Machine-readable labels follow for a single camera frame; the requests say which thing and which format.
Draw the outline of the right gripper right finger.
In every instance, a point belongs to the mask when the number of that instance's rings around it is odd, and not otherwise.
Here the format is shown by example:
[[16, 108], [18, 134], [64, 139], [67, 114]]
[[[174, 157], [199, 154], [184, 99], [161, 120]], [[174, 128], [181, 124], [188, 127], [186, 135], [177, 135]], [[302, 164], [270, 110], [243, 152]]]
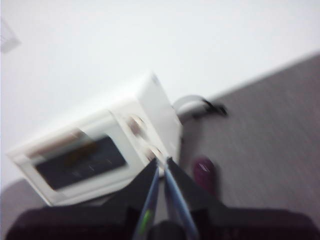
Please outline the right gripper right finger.
[[224, 205], [198, 186], [171, 158], [164, 168], [168, 216], [190, 240], [318, 240], [320, 230], [302, 213]]

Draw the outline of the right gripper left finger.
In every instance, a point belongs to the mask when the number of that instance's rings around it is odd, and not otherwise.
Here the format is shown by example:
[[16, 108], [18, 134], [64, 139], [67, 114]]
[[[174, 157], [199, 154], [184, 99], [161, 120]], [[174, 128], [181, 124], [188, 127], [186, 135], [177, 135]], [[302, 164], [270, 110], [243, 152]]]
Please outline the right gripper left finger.
[[69, 205], [23, 212], [7, 240], [130, 240], [158, 190], [153, 159], [126, 187], [101, 205]]

